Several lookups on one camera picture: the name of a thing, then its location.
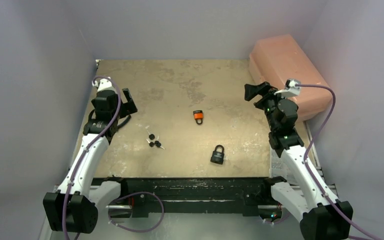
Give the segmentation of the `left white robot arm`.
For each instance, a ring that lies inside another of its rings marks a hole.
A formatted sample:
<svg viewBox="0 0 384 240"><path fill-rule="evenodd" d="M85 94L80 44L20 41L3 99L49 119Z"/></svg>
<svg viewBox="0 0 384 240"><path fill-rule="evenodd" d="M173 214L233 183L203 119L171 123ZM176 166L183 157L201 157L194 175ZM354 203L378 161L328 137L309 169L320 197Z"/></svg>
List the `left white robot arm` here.
<svg viewBox="0 0 384 240"><path fill-rule="evenodd" d="M129 89L122 89L122 93L126 102L111 88L99 90L92 99L93 110L83 127L72 167L58 189L46 193L42 201L53 231L90 234L107 194L118 205L128 201L128 189L118 183L99 187L100 193L90 190L97 166L119 129L119 119L138 111Z"/></svg>

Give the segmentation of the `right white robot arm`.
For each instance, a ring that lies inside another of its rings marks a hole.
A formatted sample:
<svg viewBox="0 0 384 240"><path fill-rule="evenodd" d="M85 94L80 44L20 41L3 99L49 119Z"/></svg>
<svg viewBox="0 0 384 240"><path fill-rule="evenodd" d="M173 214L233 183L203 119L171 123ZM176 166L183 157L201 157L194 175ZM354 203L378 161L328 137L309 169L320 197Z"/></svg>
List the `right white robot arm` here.
<svg viewBox="0 0 384 240"><path fill-rule="evenodd" d="M261 96L254 106L266 116L270 148L287 165L302 192L297 193L287 180L273 177L261 189L260 196L268 204L277 201L285 207L299 222L304 239L345 240L349 237L353 208L348 201L340 201L322 179L309 158L310 148L305 147L295 128L299 107L290 98L308 87L309 84L292 78L281 90L268 82L244 86L245 101Z"/></svg>

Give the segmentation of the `orange black padlock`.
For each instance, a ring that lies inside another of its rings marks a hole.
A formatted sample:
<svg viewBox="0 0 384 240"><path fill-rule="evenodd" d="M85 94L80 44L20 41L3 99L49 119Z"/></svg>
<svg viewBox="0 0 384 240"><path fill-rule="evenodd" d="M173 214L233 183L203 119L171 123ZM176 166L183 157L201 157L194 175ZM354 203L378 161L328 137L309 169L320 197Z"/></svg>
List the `orange black padlock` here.
<svg viewBox="0 0 384 240"><path fill-rule="evenodd" d="M202 110L194 110L193 111L193 118L197 125L201 125L203 123L204 119L204 113Z"/></svg>

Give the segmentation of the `black head key pair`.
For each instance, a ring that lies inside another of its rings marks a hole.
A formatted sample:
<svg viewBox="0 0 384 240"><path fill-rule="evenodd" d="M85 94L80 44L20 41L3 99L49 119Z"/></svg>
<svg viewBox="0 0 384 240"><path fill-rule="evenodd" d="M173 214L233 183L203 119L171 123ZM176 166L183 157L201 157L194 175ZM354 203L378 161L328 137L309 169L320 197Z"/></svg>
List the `black head key pair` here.
<svg viewBox="0 0 384 240"><path fill-rule="evenodd" d="M163 149L165 150L164 146L162 145L162 143L159 141L159 140L156 140L156 141L151 141L150 139L147 139L146 140L148 142L148 145L152 148L152 147L157 147L159 149Z"/></svg>

